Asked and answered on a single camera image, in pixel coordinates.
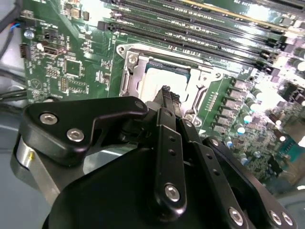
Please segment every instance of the mounting hole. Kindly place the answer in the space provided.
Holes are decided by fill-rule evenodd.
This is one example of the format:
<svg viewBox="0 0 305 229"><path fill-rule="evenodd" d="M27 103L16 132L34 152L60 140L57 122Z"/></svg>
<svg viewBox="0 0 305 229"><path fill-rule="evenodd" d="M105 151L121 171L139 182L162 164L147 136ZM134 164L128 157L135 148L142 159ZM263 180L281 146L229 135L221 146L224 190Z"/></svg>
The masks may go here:
<svg viewBox="0 0 305 229"><path fill-rule="evenodd" d="M207 158L208 159L210 159L210 160L212 160L213 158L212 158L212 156L211 155L209 155L209 154L206 154L206 156L207 156Z"/></svg>
<svg viewBox="0 0 305 229"><path fill-rule="evenodd" d="M168 152L169 152L172 156L176 156L175 151L173 151L172 149L169 149Z"/></svg>
<svg viewBox="0 0 305 229"><path fill-rule="evenodd" d="M169 136L169 139L172 141L172 142L175 142L176 139L173 137L173 136Z"/></svg>
<svg viewBox="0 0 305 229"><path fill-rule="evenodd" d="M125 49L123 47L119 48L119 53L123 54L125 52Z"/></svg>
<svg viewBox="0 0 305 229"><path fill-rule="evenodd" d="M216 176L220 176L220 173L219 173L216 169L213 169L213 173L214 173Z"/></svg>
<svg viewBox="0 0 305 229"><path fill-rule="evenodd" d="M172 116L172 113L169 112L169 111L164 111L164 113L165 113L166 115L168 115L168 116Z"/></svg>

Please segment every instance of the motherboard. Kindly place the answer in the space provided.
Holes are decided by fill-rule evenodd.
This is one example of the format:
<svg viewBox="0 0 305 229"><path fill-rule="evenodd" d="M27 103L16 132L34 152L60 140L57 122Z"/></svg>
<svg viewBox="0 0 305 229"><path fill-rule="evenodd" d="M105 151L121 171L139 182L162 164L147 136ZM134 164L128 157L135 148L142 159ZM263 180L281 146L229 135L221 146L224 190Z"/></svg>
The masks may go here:
<svg viewBox="0 0 305 229"><path fill-rule="evenodd" d="M24 0L30 103L169 86L260 181L305 174L303 0Z"/></svg>

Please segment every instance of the screw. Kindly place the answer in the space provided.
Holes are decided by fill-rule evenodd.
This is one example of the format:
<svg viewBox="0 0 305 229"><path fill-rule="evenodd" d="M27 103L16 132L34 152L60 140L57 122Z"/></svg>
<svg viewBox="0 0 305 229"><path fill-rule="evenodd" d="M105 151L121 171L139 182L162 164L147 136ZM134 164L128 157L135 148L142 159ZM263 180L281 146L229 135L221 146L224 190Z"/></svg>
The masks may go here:
<svg viewBox="0 0 305 229"><path fill-rule="evenodd" d="M35 37L35 34L31 30L26 30L23 35L25 38L30 40L32 40Z"/></svg>
<svg viewBox="0 0 305 229"><path fill-rule="evenodd" d="M81 130L73 128L68 130L67 137L73 142L81 142L85 138L85 135Z"/></svg>
<svg viewBox="0 0 305 229"><path fill-rule="evenodd" d="M279 216L274 211L270 211L269 213L270 213L270 216L271 216L272 220L277 225L282 225L281 219L279 218Z"/></svg>
<svg viewBox="0 0 305 229"><path fill-rule="evenodd" d="M230 207L229 214L238 226L241 226L244 224L244 219L243 219L242 215L235 208Z"/></svg>
<svg viewBox="0 0 305 229"><path fill-rule="evenodd" d="M165 194L172 202L177 202L180 199L179 191L173 185L165 186Z"/></svg>
<svg viewBox="0 0 305 229"><path fill-rule="evenodd" d="M218 142L215 139L212 139L211 142L215 145L215 146L219 146Z"/></svg>
<svg viewBox="0 0 305 229"><path fill-rule="evenodd" d="M39 117L40 121L46 125L54 125L57 123L58 119L55 115L50 113L44 113Z"/></svg>
<svg viewBox="0 0 305 229"><path fill-rule="evenodd" d="M288 223L290 226L292 226L294 224L286 213L282 212L282 216L284 217L284 220L286 221L286 223Z"/></svg>
<svg viewBox="0 0 305 229"><path fill-rule="evenodd" d="M134 103L135 103L135 105L136 105L137 107L139 107L140 109L143 109L143 108L144 108L144 106L143 106L143 104L142 104L141 102L135 101Z"/></svg>
<svg viewBox="0 0 305 229"><path fill-rule="evenodd" d="M192 127L192 123L190 121L186 120L185 123L187 126Z"/></svg>
<svg viewBox="0 0 305 229"><path fill-rule="evenodd" d="M128 63L130 63L130 64L136 64L137 61L138 61L138 58L135 55L130 55L128 57Z"/></svg>

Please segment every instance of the black cable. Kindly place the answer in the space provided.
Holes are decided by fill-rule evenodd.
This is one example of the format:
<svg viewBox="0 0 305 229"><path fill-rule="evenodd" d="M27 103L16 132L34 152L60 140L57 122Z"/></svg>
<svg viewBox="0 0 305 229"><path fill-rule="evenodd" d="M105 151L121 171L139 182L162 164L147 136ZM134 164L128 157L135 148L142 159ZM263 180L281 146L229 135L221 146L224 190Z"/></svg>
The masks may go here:
<svg viewBox="0 0 305 229"><path fill-rule="evenodd" d="M26 95L18 95L14 97L5 97L5 98L0 98L0 103L1 102L13 102L13 101L20 101L20 100L26 100L27 96Z"/></svg>
<svg viewBox="0 0 305 229"><path fill-rule="evenodd" d="M0 33L21 14L22 0L15 0L15 7L0 21Z"/></svg>
<svg viewBox="0 0 305 229"><path fill-rule="evenodd" d="M2 50L0 51L0 60L2 59L2 57L4 56L5 52L7 51L9 45L10 45L10 42L11 40L13 39L13 36L14 36L14 30L11 30L9 31L8 33L8 36L4 42L4 45L2 47Z"/></svg>
<svg viewBox="0 0 305 229"><path fill-rule="evenodd" d="M2 94L0 94L0 99L7 98L7 97L13 97L13 96L19 96L19 95L27 95L27 90L22 89L22 90L2 93Z"/></svg>
<svg viewBox="0 0 305 229"><path fill-rule="evenodd" d="M5 78L9 78L17 83L20 83L22 85L26 85L26 80L24 77L16 75L14 73L11 73L9 71L6 71L4 69L0 69L0 76L3 76Z"/></svg>

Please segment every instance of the capacitor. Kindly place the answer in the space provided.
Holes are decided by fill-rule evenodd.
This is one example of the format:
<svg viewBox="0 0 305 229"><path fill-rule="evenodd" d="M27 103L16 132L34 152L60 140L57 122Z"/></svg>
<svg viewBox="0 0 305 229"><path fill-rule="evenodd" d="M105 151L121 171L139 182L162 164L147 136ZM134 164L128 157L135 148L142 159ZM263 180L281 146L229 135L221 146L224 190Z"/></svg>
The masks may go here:
<svg viewBox="0 0 305 229"><path fill-rule="evenodd" d="M240 163L242 163L243 166L247 165L249 163L249 160L247 158L247 155L245 153L242 153L239 155Z"/></svg>
<svg viewBox="0 0 305 229"><path fill-rule="evenodd" d="M301 61L298 59L292 59L292 66L294 66L297 70L303 72L305 71L305 61Z"/></svg>
<svg viewBox="0 0 305 229"><path fill-rule="evenodd" d="M34 32L31 30L26 30L23 35L25 38L30 39L30 40L32 40L35 37Z"/></svg>
<svg viewBox="0 0 305 229"><path fill-rule="evenodd" d="M248 112L242 112L240 116L243 119L244 123L248 124L252 122L252 117Z"/></svg>
<svg viewBox="0 0 305 229"><path fill-rule="evenodd" d="M274 129L273 133L281 142L284 142L286 140L286 137L282 134L280 130Z"/></svg>
<svg viewBox="0 0 305 229"><path fill-rule="evenodd" d="M234 129L237 131L239 135L243 135L246 132L245 128L240 123L235 124Z"/></svg>
<svg viewBox="0 0 305 229"><path fill-rule="evenodd" d="M274 122L276 125L281 125L282 121L275 115L275 114L270 114L269 118L272 122Z"/></svg>
<svg viewBox="0 0 305 229"><path fill-rule="evenodd" d="M250 108L251 111L257 112L259 111L259 104L257 104L254 100L249 99L246 105Z"/></svg>
<svg viewBox="0 0 305 229"><path fill-rule="evenodd" d="M231 148L233 146L233 142L232 142L232 139L230 137L226 137L224 142L225 142L225 144L228 148Z"/></svg>
<svg viewBox="0 0 305 229"><path fill-rule="evenodd" d="M283 112L281 112L281 113L277 116L277 118L278 118L279 120L283 121L283 119L285 118L285 116L286 116L286 114L285 114L284 111L283 111Z"/></svg>
<svg viewBox="0 0 305 229"><path fill-rule="evenodd" d="M254 97L258 101L263 101L263 99L264 99L264 93L259 89L255 89L254 91L252 91L252 95L254 95Z"/></svg>
<svg viewBox="0 0 305 229"><path fill-rule="evenodd" d="M261 154L261 152L259 152L259 151L255 151L255 152L253 153L253 155L254 155L256 158L261 158L261 157L262 157L262 154Z"/></svg>

